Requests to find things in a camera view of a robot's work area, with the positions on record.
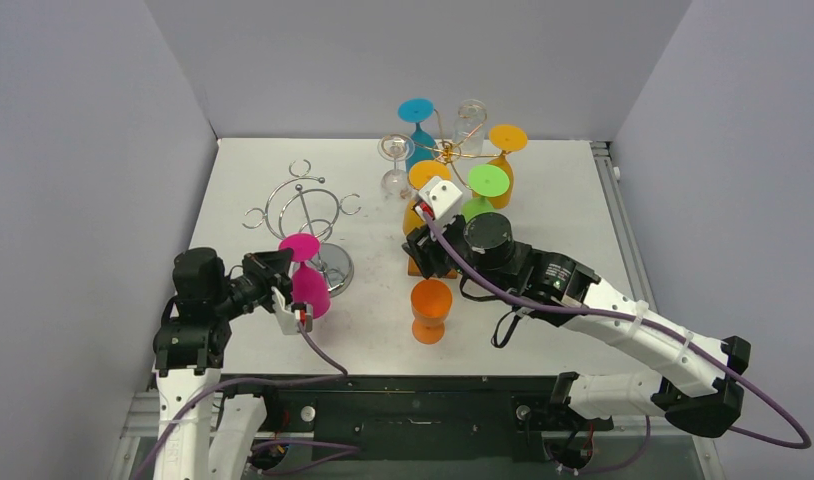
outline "gray wall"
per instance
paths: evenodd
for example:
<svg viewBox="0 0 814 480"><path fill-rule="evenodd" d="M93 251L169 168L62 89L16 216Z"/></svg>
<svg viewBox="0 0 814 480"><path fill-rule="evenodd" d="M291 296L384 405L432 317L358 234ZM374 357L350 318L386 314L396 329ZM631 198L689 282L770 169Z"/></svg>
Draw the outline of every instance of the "gray wall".
<svg viewBox="0 0 814 480"><path fill-rule="evenodd" d="M147 0L224 136L368 137L425 96L612 139L689 0Z"/></svg>
<svg viewBox="0 0 814 480"><path fill-rule="evenodd" d="M660 310L754 346L814 439L814 1L695 1L613 155ZM740 425L795 440L749 398ZM731 480L814 478L814 448L726 434Z"/></svg>
<svg viewBox="0 0 814 480"><path fill-rule="evenodd" d="M213 138L141 0L0 1L0 479L106 478Z"/></svg>

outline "white table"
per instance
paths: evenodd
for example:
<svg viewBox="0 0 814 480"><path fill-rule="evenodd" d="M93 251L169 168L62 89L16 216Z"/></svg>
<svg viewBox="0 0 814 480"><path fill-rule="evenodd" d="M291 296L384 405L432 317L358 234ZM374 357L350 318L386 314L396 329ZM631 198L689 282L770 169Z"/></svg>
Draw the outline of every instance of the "white table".
<svg viewBox="0 0 814 480"><path fill-rule="evenodd" d="M377 154L376 140L235 139L221 141L192 247L210 246L227 268L247 252L273 250L278 240L265 226L248 230L243 215L263 207L271 191L290 178L288 165L308 159L311 175L324 176L325 188L338 197L358 193L357 215L340 216L330 242L345 248L355 264L354 280L333 299L327 315L314 323L312 337L352 375L554 375L565 371L616 373L644 369L624 354L591 338L545 322L520 322L504 349L489 343L498 318L508 311L500 302L474 303L457 294L446 333L435 345L418 343L411 334L410 290L419 280L406 274L401 250L403 206L382 203L379 182L389 168ZM484 152L497 151L487 142ZM502 211L513 223L517 240L565 253L592 267L614 286L631 293L613 229L605 193L589 143L531 141L511 154L516 184ZM464 175L478 161L461 161ZM296 167L303 167L299 161ZM276 197L273 215L295 191ZM327 197L308 204L314 216L330 218ZM297 230L301 206L287 212L286 229ZM300 336L284 336L274 317L259 309L231 323L224 373L319 374L332 369Z"/></svg>

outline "wine glass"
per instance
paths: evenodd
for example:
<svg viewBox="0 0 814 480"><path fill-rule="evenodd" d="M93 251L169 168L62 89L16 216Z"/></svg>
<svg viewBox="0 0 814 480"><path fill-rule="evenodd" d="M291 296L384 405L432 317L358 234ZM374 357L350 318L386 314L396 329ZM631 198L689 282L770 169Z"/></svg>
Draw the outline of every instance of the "wine glass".
<svg viewBox="0 0 814 480"><path fill-rule="evenodd" d="M278 248L291 248L292 261L298 262L298 270L292 275L292 300L309 304L313 308L311 317L321 318L330 309L327 281L321 272L307 265L319 253L319 239L309 233L296 233L284 238Z"/></svg>
<svg viewBox="0 0 814 480"><path fill-rule="evenodd" d="M413 154L407 157L405 168L407 172L422 160L433 160L436 154L429 148L436 148L436 140L428 132L422 130L422 122L433 115L433 102L427 98L414 98L407 100L398 107L398 118L408 123L416 124L416 131L410 136L415 144Z"/></svg>
<svg viewBox="0 0 814 480"><path fill-rule="evenodd" d="M480 155L486 136L486 105L480 100L464 100L457 109L451 142L460 146L460 153Z"/></svg>
<svg viewBox="0 0 814 480"><path fill-rule="evenodd" d="M407 172L398 169L398 162L404 161L415 151L415 144L406 135L391 134L378 143L378 153L384 160L392 162L392 170L383 174L381 191L384 200L409 200L413 194Z"/></svg>
<svg viewBox="0 0 814 480"><path fill-rule="evenodd" d="M528 144L528 134L515 125L496 125L489 131L489 141L501 150L501 153L498 157L487 162L488 165L495 165L504 170L504 173L510 179L510 188L502 195L489 200L493 207L501 209L510 203L510 195L513 194L513 184L515 182L513 167L507 161L507 155L525 148L525 145Z"/></svg>
<svg viewBox="0 0 814 480"><path fill-rule="evenodd" d="M469 172L469 187L475 197L463 204L463 218L468 222L476 216L494 212L490 198L504 195L510 188L510 178L495 165L477 165Z"/></svg>

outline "plastic wine glass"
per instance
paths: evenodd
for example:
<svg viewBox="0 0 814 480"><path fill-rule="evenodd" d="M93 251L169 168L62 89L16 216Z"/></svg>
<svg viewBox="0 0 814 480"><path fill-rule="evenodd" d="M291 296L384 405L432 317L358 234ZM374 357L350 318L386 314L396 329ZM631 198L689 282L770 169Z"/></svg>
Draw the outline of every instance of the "plastic wine glass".
<svg viewBox="0 0 814 480"><path fill-rule="evenodd" d="M296 233L284 238L279 248L291 248L292 261L298 262L298 270L292 275L292 300L311 305L311 317L321 318L330 309L327 281L318 270L307 265L307 261L319 253L319 239L309 233Z"/></svg>
<svg viewBox="0 0 814 480"><path fill-rule="evenodd" d="M507 174L507 178L510 179L510 188L508 188L506 192L489 199L493 207L500 209L510 203L510 196L513 194L513 184L515 183L513 167L510 165L510 162L507 161L507 154L518 152L525 148L528 144L528 134L515 125L496 125L489 131L489 141L492 142L496 148L501 150L501 154L487 162L487 164L495 165L504 170L504 173Z"/></svg>
<svg viewBox="0 0 814 480"><path fill-rule="evenodd" d="M451 311L454 296L448 285L439 280L422 280L410 292L413 308L413 337L432 345L445 335L445 319Z"/></svg>
<svg viewBox="0 0 814 480"><path fill-rule="evenodd" d="M466 222L482 213L494 212L495 207L490 199L503 195L510 188L507 174L495 165L475 166L469 172L468 180L469 187L476 196L463 204L463 218Z"/></svg>
<svg viewBox="0 0 814 480"><path fill-rule="evenodd" d="M436 157L432 150L425 148L436 148L436 140L434 140L428 132L422 130L422 122L433 115L433 110L433 102L427 98L407 100L398 107L398 118L405 122L416 124L416 131L410 135L413 143L416 144L416 148L413 154L407 158L407 172L410 172L416 163L422 160L433 160L433 158Z"/></svg>

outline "purple cable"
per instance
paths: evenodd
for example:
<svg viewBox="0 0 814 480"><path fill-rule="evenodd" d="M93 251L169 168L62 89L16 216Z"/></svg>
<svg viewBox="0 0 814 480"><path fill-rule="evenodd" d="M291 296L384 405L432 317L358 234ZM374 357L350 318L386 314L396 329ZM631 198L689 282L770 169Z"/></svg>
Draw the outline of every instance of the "purple cable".
<svg viewBox="0 0 814 480"><path fill-rule="evenodd" d="M319 348L318 345L316 345L315 342L313 342L313 339L310 338L310 334L307 333L303 325L299 325L298 330L301 332L301 336L304 337L304 340L307 342L310 348L312 348L313 351L315 351L316 354L322 358L322 360L326 361L327 363L329 363L342 373L338 375L322 375L319 377L312 378L299 378L296 380L268 380L265 378L240 377L225 380L223 382L219 382L213 385L212 387L204 389L203 391L192 397L191 400L186 402L180 408L177 414L172 418L171 422L168 424L168 426L166 426L166 429L163 430L163 433L159 436L159 438L157 438L157 443L154 444L154 446L148 452L148 456L145 457L145 460L143 460L142 464L140 464L139 467L136 469L135 473L133 474L133 479L138 480L142 475L145 474L145 470L148 468L148 465L151 465L156 461L157 455L160 454L160 449L163 448L163 445L165 445L166 441L168 440L168 437L170 437L171 433L174 431L175 423L180 421L180 419L183 418L183 415L189 409L194 408L195 405L198 404L198 402L219 390L225 389L227 387L232 387L234 385L240 385L243 383L250 385L268 385L271 387L297 387L300 385L310 385L315 383L329 382L340 378L345 378L345 376L348 375L348 371L345 369L345 367L343 367L335 360L330 358L325 352L322 351L321 348Z"/></svg>
<svg viewBox="0 0 814 480"><path fill-rule="evenodd" d="M426 212L423 212L422 215L424 217L425 223L428 225L428 228L430 228L431 232L434 234L434 237L436 237L437 241L439 241L439 244L442 245L442 248L445 249L445 251L448 253L449 256L451 256L452 259L454 259L454 261L457 263L457 265L459 265L460 268L462 268L463 271L466 272L466 275L468 275L475 283L477 283L481 287L485 288L490 293L497 296L499 299L503 300L505 303L508 303L510 305L518 305L518 306L525 307L525 308L531 308L533 310L537 310L537 311L540 311L540 312L547 312L547 313L560 313L560 314L566 314L566 315L569 315L569 314L571 314L571 315L598 315L598 316L601 316L601 317L609 317L609 318L615 318L615 319L618 319L618 320L624 320L626 322L634 322L636 320L636 318L633 315L628 315L626 313L614 312L614 311L611 311L611 310L602 310L602 309L598 309L598 308L573 308L573 307L557 307L557 306L554 306L554 305L543 305L541 303L533 302L533 301L528 300L526 298L511 295L511 294L505 292L504 290L498 288L497 286L493 285L489 280L482 277L481 274L479 274L474 268L472 268L468 263L466 263L466 261L463 260L463 258L460 257L460 255L457 254L457 252L454 250L454 247L452 247L451 244L448 243L448 240L446 240L445 237L442 235L442 230L438 226L436 226L436 224L433 222L433 218L431 218L431 216L428 215ZM663 333L664 335L669 336L670 338L678 341L679 343L683 344L687 340L686 338L684 338L683 335L672 331L668 327L665 327L665 326L660 325L658 323L654 323L651 320L647 320L647 319L644 318L642 320L642 324L644 326L646 326L646 327L652 328L654 330L657 330L660 333ZM787 423L790 424L790 426L793 427L793 429L796 431L796 433L798 433L799 437L801 437L802 441L801 442L788 442L786 440L779 440L777 438L768 437L768 436L760 434L760 433L755 433L755 432L752 432L750 430L746 430L744 428L734 427L734 426L730 427L729 430L731 430L732 432L735 432L735 433L739 433L741 435L745 435L747 437L751 437L751 438L766 442L766 443L771 443L772 445L777 445L779 447L794 448L794 449L800 449L800 450L810 448L810 446L813 444L813 442L811 441L810 435L807 434L807 431L805 431L804 427L801 426L801 424L790 414L790 412L785 410L784 407L779 405L778 402L773 400L772 397L770 397L769 395L766 394L766 392L764 392L763 390L761 390L760 388L755 386L755 384L753 384L752 382L750 382L750 381L746 380L745 378L743 378L742 375L735 372L734 370L729 368L727 365L724 365L719 360L713 358L712 355L705 352L698 345L690 342L689 343L689 349L691 351L695 352L697 355L699 355L703 359L705 359L707 362L709 362L714 367L716 367L716 368L722 370L723 372L725 372L726 375L728 375L731 378L733 378L734 380L736 380L737 383L742 384L744 387L746 387L746 389L748 391L750 391L750 392L754 393L755 395L757 395L758 398L763 400L764 403L769 405L773 410L775 410L775 412L778 415L781 415L781 417L784 420L786 420Z"/></svg>
<svg viewBox="0 0 814 480"><path fill-rule="evenodd" d="M330 442L318 442L316 440L307 440L303 438L286 438L282 440L269 440L267 442L258 443L253 449L251 449L251 457L256 455L258 452L265 450L268 447L274 445L308 445L311 447L323 447L323 448L336 448L339 450L343 450L342 452L335 453L333 455L328 455L327 457L320 458L313 462L310 462L306 465L301 465L300 467L291 468L289 470L283 470L280 472L272 472L272 471L265 471L262 472L263 475L290 475L293 473L303 472L304 470L308 470L313 468L317 465L321 465L325 462L329 462L331 460L335 460L337 458L347 457L348 455L355 455L357 452L360 451L360 447L355 447L354 445L346 445L342 443L330 443Z"/></svg>
<svg viewBox="0 0 814 480"><path fill-rule="evenodd" d="M648 441L649 440L651 440L651 419L648 418L648 415L646 415L646 436L645 436L645 438L643 438L643 444L640 445L640 448L637 450L636 453L634 453L633 455L631 455L630 457L625 459L624 462L617 463L616 465L610 465L610 466L607 466L607 467L598 467L598 468L592 468L592 469L587 468L586 470L580 470L579 469L577 475L595 475L595 474L598 474L598 473L610 473L610 472L615 472L616 470L621 470L621 469L627 467L628 465L636 462L637 460L640 459L640 457L643 456L643 454L646 452L646 450L648 450ZM569 468L566 465L563 465L560 462L554 460L553 458L551 458L551 454L549 454L548 459L553 461L554 463L556 463L558 466L560 466L563 469L564 472L569 472L569 473L573 473L573 474L575 473L576 469Z"/></svg>

